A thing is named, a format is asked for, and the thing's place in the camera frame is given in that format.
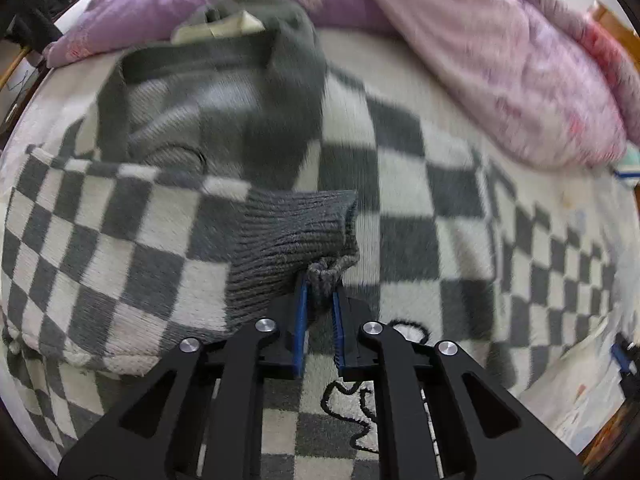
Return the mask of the grey white checkered cardigan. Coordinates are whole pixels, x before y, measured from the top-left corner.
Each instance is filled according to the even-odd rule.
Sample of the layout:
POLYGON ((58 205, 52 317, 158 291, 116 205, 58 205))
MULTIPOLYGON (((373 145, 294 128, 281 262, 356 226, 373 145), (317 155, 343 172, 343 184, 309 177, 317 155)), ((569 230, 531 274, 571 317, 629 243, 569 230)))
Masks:
POLYGON ((387 99, 288 0, 120 58, 4 162, 1 347, 55 479, 581 479, 527 389, 614 309, 585 193, 387 99))

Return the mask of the bed with floral sheet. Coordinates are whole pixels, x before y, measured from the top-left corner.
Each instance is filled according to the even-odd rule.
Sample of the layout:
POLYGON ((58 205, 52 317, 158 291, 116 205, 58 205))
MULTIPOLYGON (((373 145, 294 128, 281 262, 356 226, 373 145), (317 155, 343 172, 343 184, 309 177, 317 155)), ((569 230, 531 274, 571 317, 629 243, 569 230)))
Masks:
POLYGON ((410 52, 260 32, 54 72, 1 157, 3 399, 58 463, 179 340, 310 271, 452 339, 572 448, 622 397, 634 198, 495 148, 410 52))

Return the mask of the light blue pillow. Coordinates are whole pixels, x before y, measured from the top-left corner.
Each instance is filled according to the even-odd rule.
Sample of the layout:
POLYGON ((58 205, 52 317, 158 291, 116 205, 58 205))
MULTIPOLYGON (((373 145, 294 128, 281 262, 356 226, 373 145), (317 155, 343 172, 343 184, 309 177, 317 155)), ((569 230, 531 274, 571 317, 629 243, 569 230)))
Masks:
POLYGON ((612 166, 612 173, 628 188, 635 188, 639 184, 640 150, 634 144, 627 144, 625 155, 612 166))

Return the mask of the purple floral duvet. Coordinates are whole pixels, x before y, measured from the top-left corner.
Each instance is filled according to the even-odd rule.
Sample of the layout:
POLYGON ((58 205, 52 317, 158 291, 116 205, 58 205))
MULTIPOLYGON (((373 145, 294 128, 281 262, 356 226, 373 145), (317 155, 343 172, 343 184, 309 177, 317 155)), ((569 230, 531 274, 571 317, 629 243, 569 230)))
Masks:
MULTIPOLYGON (((639 140, 639 74, 562 0, 291 0, 314 26, 407 49, 503 151, 541 169, 596 166, 639 140)), ((51 67, 163 41, 222 0, 91 0, 44 48, 51 67)))

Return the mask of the wooden headboard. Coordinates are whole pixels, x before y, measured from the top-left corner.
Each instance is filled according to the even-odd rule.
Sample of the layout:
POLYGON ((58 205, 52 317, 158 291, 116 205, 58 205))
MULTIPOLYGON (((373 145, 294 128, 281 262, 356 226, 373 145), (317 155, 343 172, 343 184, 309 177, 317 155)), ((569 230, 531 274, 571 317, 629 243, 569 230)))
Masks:
POLYGON ((588 10, 590 18, 599 23, 628 53, 634 66, 640 65, 640 39, 636 32, 624 25, 616 15, 599 0, 594 0, 588 10))

